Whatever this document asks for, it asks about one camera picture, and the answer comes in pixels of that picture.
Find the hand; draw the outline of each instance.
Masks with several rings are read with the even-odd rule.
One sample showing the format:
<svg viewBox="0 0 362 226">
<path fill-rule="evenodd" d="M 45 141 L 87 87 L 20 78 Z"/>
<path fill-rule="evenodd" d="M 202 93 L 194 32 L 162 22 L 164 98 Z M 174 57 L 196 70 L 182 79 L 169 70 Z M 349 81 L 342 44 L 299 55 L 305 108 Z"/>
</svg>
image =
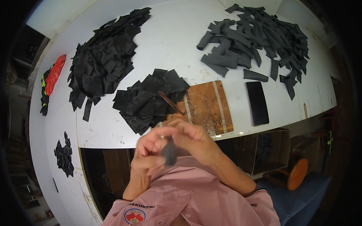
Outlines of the hand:
<svg viewBox="0 0 362 226">
<path fill-rule="evenodd" d="M 167 126 L 175 127 L 179 132 L 173 139 L 174 144 L 189 151 L 201 164 L 212 166 L 224 156 L 219 146 L 201 126 L 190 124 L 181 119 L 176 119 Z"/>
<path fill-rule="evenodd" d="M 160 155 L 168 139 L 161 139 L 161 136 L 174 138 L 176 134 L 176 128 L 160 127 L 141 137 L 131 162 L 131 175 L 152 176 L 162 169 L 166 160 Z"/>
</svg>

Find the pile of black fabric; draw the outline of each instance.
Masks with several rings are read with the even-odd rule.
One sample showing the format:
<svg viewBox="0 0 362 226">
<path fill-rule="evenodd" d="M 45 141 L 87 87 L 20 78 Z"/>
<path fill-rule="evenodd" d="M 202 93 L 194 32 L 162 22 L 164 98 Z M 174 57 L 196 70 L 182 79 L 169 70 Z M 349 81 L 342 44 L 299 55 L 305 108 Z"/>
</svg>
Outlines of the pile of black fabric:
<svg viewBox="0 0 362 226">
<path fill-rule="evenodd" d="M 133 70 L 131 58 L 137 45 L 133 42 L 140 26 L 150 18 L 150 9 L 132 11 L 95 30 L 85 44 L 78 44 L 68 81 L 73 89 L 69 96 L 73 110 L 82 108 L 88 97 L 84 117 L 89 119 L 92 103 L 96 105 L 105 94 L 112 94 L 118 83 Z"/>
<path fill-rule="evenodd" d="M 278 66 L 290 69 L 287 79 L 281 79 L 287 86 L 290 98 L 294 98 L 293 86 L 295 78 L 302 82 L 302 72 L 306 74 L 308 57 L 307 37 L 297 24 L 279 21 L 277 16 L 270 16 L 264 7 L 241 8 L 237 4 L 226 9 L 227 12 L 243 12 L 239 14 L 239 21 L 225 19 L 210 23 L 206 34 L 197 45 L 203 50 L 208 43 L 220 43 L 212 49 L 212 53 L 204 55 L 201 59 L 218 74 L 225 77 L 229 68 L 237 68 L 238 65 L 247 69 L 251 67 L 251 59 L 255 59 L 257 65 L 261 65 L 261 58 L 257 49 L 264 48 L 271 59 L 270 77 L 277 80 Z M 237 29 L 229 26 L 237 24 Z M 276 53 L 281 57 L 280 61 L 274 60 Z M 244 69 L 244 78 L 266 82 L 268 77 L 256 72 Z"/>
<path fill-rule="evenodd" d="M 255 162 L 262 162 L 263 160 L 269 158 L 270 149 L 272 147 L 273 147 L 273 141 L 270 133 L 258 134 Z"/>
<path fill-rule="evenodd" d="M 173 103 L 184 98 L 190 86 L 179 77 L 175 70 L 155 69 L 143 82 L 137 81 L 127 90 L 117 90 L 113 108 L 135 133 L 142 135 L 149 127 L 155 127 L 166 119 L 174 109 L 159 96 L 163 92 Z"/>
<path fill-rule="evenodd" d="M 62 169 L 67 177 L 69 175 L 73 176 L 74 166 L 72 164 L 72 148 L 70 147 L 70 139 L 66 132 L 64 132 L 64 138 L 66 140 L 66 145 L 62 147 L 60 141 L 56 144 L 56 148 L 54 149 L 54 155 L 57 159 L 58 168 Z"/>
</svg>

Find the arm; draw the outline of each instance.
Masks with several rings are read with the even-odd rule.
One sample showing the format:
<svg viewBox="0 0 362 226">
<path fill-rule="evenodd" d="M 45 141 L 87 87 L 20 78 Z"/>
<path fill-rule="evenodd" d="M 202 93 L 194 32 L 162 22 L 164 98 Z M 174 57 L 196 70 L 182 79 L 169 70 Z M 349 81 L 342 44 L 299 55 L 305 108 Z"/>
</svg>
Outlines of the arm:
<svg viewBox="0 0 362 226">
<path fill-rule="evenodd" d="M 151 176 L 138 175 L 132 173 L 130 182 L 128 183 L 125 192 L 123 193 L 123 200 L 133 201 L 143 192 L 150 188 Z"/>
<path fill-rule="evenodd" d="M 133 201 L 150 188 L 151 176 L 166 162 L 160 153 L 168 140 L 161 139 L 161 136 L 174 137 L 177 133 L 175 128 L 161 127 L 152 129 L 149 134 L 139 139 L 131 162 L 130 182 L 123 193 L 123 200 Z"/>
<path fill-rule="evenodd" d="M 201 164 L 212 168 L 226 186 L 244 197 L 257 190 L 255 182 L 220 150 L 202 127 L 180 119 L 172 121 L 168 125 L 179 131 L 173 140 L 175 145 L 189 151 Z"/>
<path fill-rule="evenodd" d="M 244 197 L 251 195 L 258 187 L 256 183 L 243 173 L 234 163 L 223 154 L 219 161 L 210 165 L 216 176 L 229 188 Z"/>
</svg>

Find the white table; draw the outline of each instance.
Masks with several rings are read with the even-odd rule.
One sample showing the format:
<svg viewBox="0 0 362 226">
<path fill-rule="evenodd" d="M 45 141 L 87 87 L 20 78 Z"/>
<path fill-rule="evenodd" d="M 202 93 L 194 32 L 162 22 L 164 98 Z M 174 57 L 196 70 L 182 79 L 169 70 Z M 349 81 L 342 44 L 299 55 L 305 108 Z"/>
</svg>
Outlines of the white table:
<svg viewBox="0 0 362 226">
<path fill-rule="evenodd" d="M 72 105 L 68 102 L 71 88 L 67 83 L 71 58 L 75 54 L 77 44 L 84 43 L 93 36 L 92 30 L 133 9 L 146 6 L 152 8 L 152 17 L 142 26 L 141 33 L 134 38 L 138 45 L 135 50 L 137 53 L 132 59 L 135 69 L 120 82 L 118 89 L 126 89 L 137 80 L 142 81 L 148 74 L 152 74 L 155 68 L 175 69 L 190 85 L 222 80 L 234 131 L 217 139 L 266 131 L 303 120 L 306 118 L 304 104 L 308 117 L 336 106 L 330 78 L 336 73 L 333 61 L 323 44 L 303 28 L 302 31 L 309 38 L 310 49 L 307 76 L 302 75 L 302 84 L 295 85 L 293 101 L 279 79 L 276 82 L 269 79 L 268 82 L 262 83 L 270 123 L 253 127 L 244 84 L 250 80 L 243 79 L 243 67 L 231 69 L 226 78 L 222 78 L 200 62 L 202 55 L 210 53 L 212 47 L 218 44 L 209 44 L 204 51 L 196 49 L 210 22 L 225 18 L 238 20 L 237 12 L 227 13 L 217 0 L 134 0 L 127 3 L 99 0 L 77 17 L 54 42 L 39 69 L 31 100 L 29 127 L 35 172 L 54 216 L 65 225 L 100 225 L 102 222 L 89 191 L 77 147 L 134 148 L 139 138 L 118 111 L 112 108 L 115 94 L 107 94 L 96 106 L 92 106 L 89 122 L 82 120 L 85 102 L 82 109 L 73 112 Z M 264 50 L 259 50 L 259 53 L 262 58 L 261 67 L 258 68 L 256 62 L 252 61 L 252 70 L 268 76 L 270 59 L 265 56 Z M 62 54 L 67 54 L 67 59 L 50 96 L 48 115 L 43 117 L 39 113 L 41 75 Z M 279 69 L 279 74 L 288 73 L 289 70 L 285 67 Z M 64 145 L 64 131 L 68 133 L 73 148 L 74 177 L 69 178 L 58 169 L 54 156 L 57 141 L 60 140 Z M 55 190 L 52 178 L 59 193 Z"/>
<path fill-rule="evenodd" d="M 238 20 L 238 12 L 232 14 L 224 11 L 217 0 L 211 1 L 166 1 L 151 6 L 152 17 L 142 26 L 141 33 L 134 38 L 138 45 L 133 57 L 134 70 L 119 84 L 118 89 L 127 89 L 137 80 L 142 81 L 155 68 L 175 69 L 180 77 L 184 77 L 190 85 L 222 80 L 230 107 L 234 131 L 225 133 L 217 139 L 246 135 L 266 131 L 305 119 L 304 104 L 307 115 L 312 117 L 336 106 L 336 98 L 331 74 L 333 64 L 327 49 L 304 29 L 307 35 L 308 55 L 307 76 L 302 75 L 302 84 L 294 86 L 295 98 L 288 96 L 286 87 L 269 79 L 262 83 L 268 106 L 270 123 L 254 127 L 251 120 L 250 106 L 243 79 L 244 67 L 231 69 L 225 78 L 216 74 L 211 68 L 200 62 L 203 54 L 211 52 L 214 46 L 208 44 L 204 51 L 196 49 L 196 45 L 207 31 L 213 20 L 225 18 Z M 269 76 L 271 60 L 266 57 L 265 50 L 259 50 L 262 58 L 261 67 L 252 61 L 252 70 Z M 279 74 L 287 75 L 285 67 Z M 134 134 L 118 113 L 113 109 L 115 94 L 108 94 L 92 106 L 89 122 L 82 120 L 83 110 L 77 110 L 77 136 L 80 147 L 84 148 L 134 148 L 139 135 Z"/>
</svg>

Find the wooden stool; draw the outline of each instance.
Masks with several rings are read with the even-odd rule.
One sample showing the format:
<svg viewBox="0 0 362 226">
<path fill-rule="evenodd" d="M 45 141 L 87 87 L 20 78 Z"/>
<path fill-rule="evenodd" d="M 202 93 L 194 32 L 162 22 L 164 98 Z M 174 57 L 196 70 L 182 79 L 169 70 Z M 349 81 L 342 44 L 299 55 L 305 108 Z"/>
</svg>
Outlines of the wooden stool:
<svg viewBox="0 0 362 226">
<path fill-rule="evenodd" d="M 280 185 L 286 186 L 288 190 L 293 191 L 303 182 L 308 171 L 308 161 L 305 158 L 301 158 L 296 162 L 292 169 L 283 168 L 278 171 L 288 177 L 287 181 L 275 178 L 273 175 L 266 178 Z"/>
</svg>

